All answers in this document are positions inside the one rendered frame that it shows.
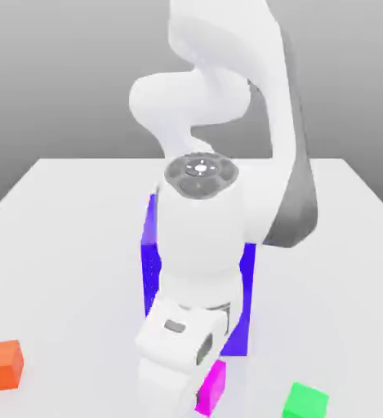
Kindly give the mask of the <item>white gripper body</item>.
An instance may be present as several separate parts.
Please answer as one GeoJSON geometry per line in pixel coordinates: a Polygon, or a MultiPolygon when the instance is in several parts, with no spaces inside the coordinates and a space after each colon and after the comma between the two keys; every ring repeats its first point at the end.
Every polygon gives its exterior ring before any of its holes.
{"type": "Polygon", "coordinates": [[[185,418],[198,400],[198,391],[209,371],[209,358],[200,364],[157,361],[142,357],[138,366],[138,394],[144,418],[185,418]]]}

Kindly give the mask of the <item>small magenta cube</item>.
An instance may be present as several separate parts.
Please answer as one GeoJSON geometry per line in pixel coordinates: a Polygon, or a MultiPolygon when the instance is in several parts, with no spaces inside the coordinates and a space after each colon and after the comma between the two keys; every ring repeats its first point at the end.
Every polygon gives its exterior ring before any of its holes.
{"type": "Polygon", "coordinates": [[[210,418],[225,390],[226,363],[216,360],[197,392],[195,411],[210,418]]]}

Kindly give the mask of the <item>small green cube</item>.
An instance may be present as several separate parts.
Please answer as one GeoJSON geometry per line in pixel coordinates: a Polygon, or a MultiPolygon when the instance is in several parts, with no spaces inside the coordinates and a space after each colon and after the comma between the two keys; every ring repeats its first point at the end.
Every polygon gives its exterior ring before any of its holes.
{"type": "Polygon", "coordinates": [[[326,418],[329,396],[294,382],[283,407],[282,418],[326,418]]]}

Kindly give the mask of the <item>small orange cube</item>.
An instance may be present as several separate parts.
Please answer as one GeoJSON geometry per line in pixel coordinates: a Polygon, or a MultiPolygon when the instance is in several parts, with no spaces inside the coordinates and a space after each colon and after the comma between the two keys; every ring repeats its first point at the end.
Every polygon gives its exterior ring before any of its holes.
{"type": "Polygon", "coordinates": [[[18,340],[0,341],[0,391],[17,389],[24,367],[18,340]]]}

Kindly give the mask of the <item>large blue box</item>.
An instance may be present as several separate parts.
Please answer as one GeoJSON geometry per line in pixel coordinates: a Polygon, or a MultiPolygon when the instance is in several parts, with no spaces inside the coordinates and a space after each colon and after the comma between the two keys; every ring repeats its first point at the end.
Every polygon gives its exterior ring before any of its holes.
{"type": "MultiPolygon", "coordinates": [[[[162,267],[157,246],[156,215],[157,198],[153,193],[149,196],[143,233],[140,241],[145,316],[149,314],[154,302],[154,297],[158,291],[159,273],[162,267]]],[[[231,333],[220,353],[222,357],[247,356],[255,258],[256,244],[246,243],[239,264],[243,282],[243,311],[238,325],[231,333]]]]}

